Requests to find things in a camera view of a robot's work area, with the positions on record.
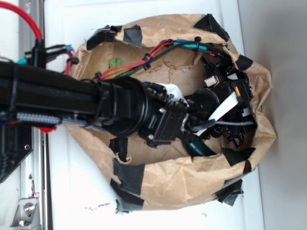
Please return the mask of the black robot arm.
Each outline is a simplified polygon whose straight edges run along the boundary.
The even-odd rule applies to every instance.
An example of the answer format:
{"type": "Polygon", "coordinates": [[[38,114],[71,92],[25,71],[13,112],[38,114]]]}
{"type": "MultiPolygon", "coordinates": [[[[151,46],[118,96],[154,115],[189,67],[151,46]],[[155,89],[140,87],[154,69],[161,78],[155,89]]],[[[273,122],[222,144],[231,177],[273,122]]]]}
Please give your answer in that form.
{"type": "Polygon", "coordinates": [[[162,85],[131,77],[78,81],[46,69],[0,64],[2,124],[91,127],[121,138],[137,135],[151,147],[176,138],[193,142],[197,132],[212,128],[241,138],[256,127],[253,118],[243,117],[251,97],[242,79],[182,99],[162,85]]]}

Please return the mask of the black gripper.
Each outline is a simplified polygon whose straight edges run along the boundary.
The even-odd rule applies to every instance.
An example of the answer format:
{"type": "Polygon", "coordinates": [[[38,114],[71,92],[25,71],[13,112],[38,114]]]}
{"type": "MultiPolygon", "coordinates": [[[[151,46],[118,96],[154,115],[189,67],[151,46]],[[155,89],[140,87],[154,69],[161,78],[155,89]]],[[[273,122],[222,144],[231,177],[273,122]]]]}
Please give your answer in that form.
{"type": "Polygon", "coordinates": [[[204,65],[204,87],[185,97],[189,116],[184,124],[187,132],[202,139],[224,136],[235,147],[244,144],[244,135],[256,128],[256,122],[245,115],[253,98],[246,73],[237,70],[230,61],[204,65]]]}

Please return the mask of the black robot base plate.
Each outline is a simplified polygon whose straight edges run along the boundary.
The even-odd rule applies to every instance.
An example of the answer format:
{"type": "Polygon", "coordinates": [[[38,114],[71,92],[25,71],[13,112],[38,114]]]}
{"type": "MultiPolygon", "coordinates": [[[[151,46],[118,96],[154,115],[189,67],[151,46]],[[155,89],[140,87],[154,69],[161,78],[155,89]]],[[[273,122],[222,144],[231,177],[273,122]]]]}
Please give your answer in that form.
{"type": "Polygon", "coordinates": [[[4,125],[0,127],[0,182],[16,170],[33,150],[33,128],[4,125]]]}

